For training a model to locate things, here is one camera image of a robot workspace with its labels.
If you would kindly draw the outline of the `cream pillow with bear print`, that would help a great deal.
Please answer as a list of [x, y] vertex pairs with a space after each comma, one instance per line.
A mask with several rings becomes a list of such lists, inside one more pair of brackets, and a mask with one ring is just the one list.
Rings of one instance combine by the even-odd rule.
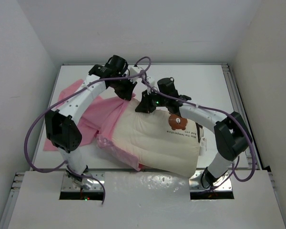
[[145, 166], [190, 178], [197, 167], [202, 126], [167, 111], [137, 113], [138, 104], [131, 100], [116, 123], [111, 154], [137, 171]]

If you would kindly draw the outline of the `pink pillowcase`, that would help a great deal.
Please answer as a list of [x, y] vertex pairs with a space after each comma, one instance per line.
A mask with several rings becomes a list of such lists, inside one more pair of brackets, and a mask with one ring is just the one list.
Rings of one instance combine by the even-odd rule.
[[82, 134], [80, 147], [89, 146], [99, 136], [109, 138], [129, 101], [119, 97], [104, 99], [97, 96], [80, 118], [78, 129]]

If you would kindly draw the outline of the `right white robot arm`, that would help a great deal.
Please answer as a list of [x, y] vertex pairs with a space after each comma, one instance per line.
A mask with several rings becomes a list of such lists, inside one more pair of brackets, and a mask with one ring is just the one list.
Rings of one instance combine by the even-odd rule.
[[225, 174], [238, 156], [247, 148], [252, 148], [252, 138], [238, 112], [229, 114], [195, 104], [191, 97], [178, 93], [174, 78], [160, 79], [157, 88], [152, 87], [151, 81], [145, 77], [142, 78], [142, 83], [147, 89], [142, 93], [136, 112], [150, 114], [157, 107], [165, 107], [171, 114], [190, 119], [215, 135], [217, 154], [200, 178], [204, 189], [213, 188], [214, 183]]

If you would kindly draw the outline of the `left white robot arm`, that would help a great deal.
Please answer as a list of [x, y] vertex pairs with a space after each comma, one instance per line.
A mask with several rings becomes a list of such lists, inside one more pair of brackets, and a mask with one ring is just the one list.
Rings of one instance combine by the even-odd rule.
[[57, 110], [45, 114], [46, 136], [59, 149], [70, 172], [80, 176], [87, 168], [78, 149], [82, 134], [77, 125], [90, 104], [109, 87], [119, 98], [131, 100], [136, 83], [125, 78], [127, 69], [127, 61], [117, 55], [113, 55], [104, 66], [94, 65], [76, 95]]

